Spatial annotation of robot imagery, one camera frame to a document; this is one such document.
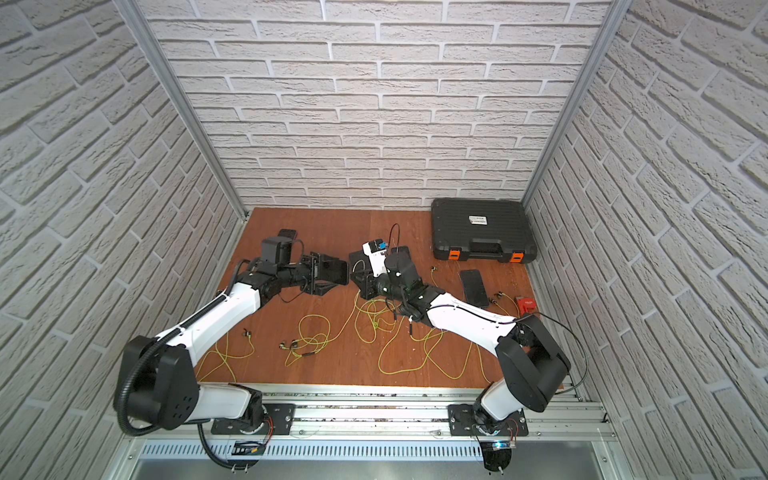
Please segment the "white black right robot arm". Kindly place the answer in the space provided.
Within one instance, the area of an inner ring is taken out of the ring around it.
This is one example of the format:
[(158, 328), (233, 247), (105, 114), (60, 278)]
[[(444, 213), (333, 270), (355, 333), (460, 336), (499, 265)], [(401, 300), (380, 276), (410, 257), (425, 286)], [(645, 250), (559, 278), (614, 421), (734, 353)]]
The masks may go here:
[(407, 252), (364, 254), (350, 278), (361, 297), (398, 302), (397, 313), (409, 321), (461, 336), (496, 357), (502, 378), (473, 405), (475, 424), (487, 432), (521, 410), (543, 412), (570, 373), (570, 359), (537, 316), (502, 316), (461, 301), (424, 282)]

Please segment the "dark phone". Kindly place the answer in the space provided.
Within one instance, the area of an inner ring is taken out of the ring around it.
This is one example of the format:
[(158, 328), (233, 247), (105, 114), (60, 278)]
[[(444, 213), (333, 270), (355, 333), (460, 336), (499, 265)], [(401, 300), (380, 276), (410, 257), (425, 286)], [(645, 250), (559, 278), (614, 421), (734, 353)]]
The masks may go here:
[(407, 258), (411, 257), (410, 250), (408, 246), (400, 246), (395, 247), (390, 251), (390, 255), (404, 255)]

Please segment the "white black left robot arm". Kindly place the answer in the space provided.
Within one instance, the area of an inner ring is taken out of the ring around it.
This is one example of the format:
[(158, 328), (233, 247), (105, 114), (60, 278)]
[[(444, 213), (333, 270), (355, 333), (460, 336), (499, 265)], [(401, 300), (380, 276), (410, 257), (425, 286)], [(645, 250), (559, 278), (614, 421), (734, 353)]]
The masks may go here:
[(262, 242), (261, 256), (242, 259), (227, 286), (179, 324), (153, 337), (137, 336), (122, 354), (113, 408), (122, 432), (147, 435), (184, 424), (229, 420), (258, 431), (266, 413), (260, 391), (228, 384), (204, 386), (195, 368), (221, 338), (282, 290), (322, 296), (349, 281), (346, 261), (310, 252), (292, 261), (294, 231)]

